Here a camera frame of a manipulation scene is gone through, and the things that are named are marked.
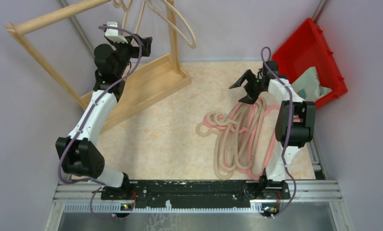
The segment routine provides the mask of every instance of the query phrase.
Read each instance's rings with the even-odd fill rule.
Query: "red tray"
[[[312,19],[306,19],[272,56],[278,62],[279,72],[293,83],[308,68],[315,66],[321,86],[332,91],[318,99],[321,108],[347,92],[343,77],[329,50],[323,31]]]

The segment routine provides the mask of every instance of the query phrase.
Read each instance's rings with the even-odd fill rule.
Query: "wooden clothes rack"
[[[5,24],[7,31],[14,37],[14,39],[24,47],[24,49],[54,78],[58,84],[68,92],[69,95],[85,110],[91,100],[92,92],[83,96],[79,96],[76,91],[65,81],[65,79],[56,71],[56,69],[48,62],[48,60],[38,51],[37,48],[25,37],[26,34],[39,30],[43,27],[49,26],[78,13],[87,11],[94,7],[105,4],[111,0],[83,0],[79,3],[64,7],[52,13],[48,13],[41,17],[32,19],[15,26],[13,23]],[[122,100],[112,110],[107,118],[102,131],[105,131],[123,120],[133,116],[134,114],[146,109],[147,107],[157,103],[165,97],[173,94],[181,88],[191,83],[191,78],[187,72],[182,69],[179,63],[177,33],[179,33],[187,42],[187,44],[194,48],[196,45],[195,36],[190,29],[184,18],[174,8],[174,0],[161,0],[166,4],[167,18],[158,12],[149,0],[145,0],[142,5],[141,15],[138,19],[138,30],[141,18],[143,15],[144,5],[147,2],[149,8],[155,12],[159,17],[169,24],[169,38],[171,44],[171,53],[165,54],[145,65],[139,67],[131,76],[126,80],[125,90],[123,91]],[[132,1],[127,7],[119,5],[123,1],[113,0],[115,7],[122,7],[125,11],[122,27],[125,24],[126,16]],[[185,35],[177,28],[175,15],[186,25],[192,41],[190,42]]]

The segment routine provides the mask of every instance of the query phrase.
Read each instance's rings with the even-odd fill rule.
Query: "white wall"
[[[54,0],[0,1],[0,230],[42,230],[57,184],[55,141],[82,110],[7,33],[58,9]],[[80,94],[94,65],[68,21],[27,36]]]
[[[70,4],[79,0],[69,0]],[[165,6],[151,1],[163,14]],[[312,17],[319,0],[175,0],[175,6],[190,24],[197,38],[191,50],[179,39],[183,61],[259,60],[263,46],[276,49],[306,18]],[[133,1],[126,28],[135,29],[141,1]],[[107,21],[121,22],[123,10],[104,4],[77,15],[82,28],[95,46],[105,43],[96,29]],[[179,28],[188,36],[182,24]],[[152,57],[170,52],[168,26],[146,5],[139,29],[142,37],[153,37]]]
[[[333,0],[319,25],[349,90],[317,111],[327,171],[355,230],[383,230],[383,0]]]

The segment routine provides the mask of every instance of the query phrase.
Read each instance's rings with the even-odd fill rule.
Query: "cloth in bin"
[[[307,69],[295,82],[292,83],[295,92],[306,101],[313,101],[322,98],[332,90],[322,87],[319,82],[316,67]]]

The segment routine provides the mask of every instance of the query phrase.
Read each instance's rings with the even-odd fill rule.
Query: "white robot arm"
[[[273,152],[274,154],[270,157],[268,166],[265,169],[266,175],[264,177],[266,179],[265,181],[284,182],[286,179],[286,171],[285,164],[282,160],[282,151],[289,126],[290,100],[286,87],[292,92],[293,115],[301,119],[300,122],[293,122],[290,125],[291,134],[284,155],[287,166],[292,162],[292,159],[300,148],[313,138],[316,105],[314,102],[304,101],[303,98],[294,91],[286,77],[279,74],[276,61],[267,61],[266,63],[283,84],[276,80],[269,70],[263,66],[262,69],[259,70],[258,75],[255,75],[251,70],[247,70],[230,88],[240,87],[242,83],[247,80],[248,83],[244,86],[247,96],[240,99],[239,102],[253,104],[262,91],[268,91],[275,96],[277,102],[281,105],[275,128],[275,135],[278,142]]]
[[[108,22],[106,26],[117,25],[116,22]],[[124,37],[115,29],[106,29],[105,38],[110,45],[101,44],[94,51],[96,83],[89,106],[75,128],[67,137],[58,138],[55,146],[59,158],[63,159],[61,166],[65,173],[87,176],[105,186],[128,190],[127,174],[106,165],[96,143],[103,124],[123,93],[125,81],[116,82],[122,78],[130,59],[139,58],[140,48],[130,44],[132,36]],[[138,38],[141,55],[149,56],[152,38]]]

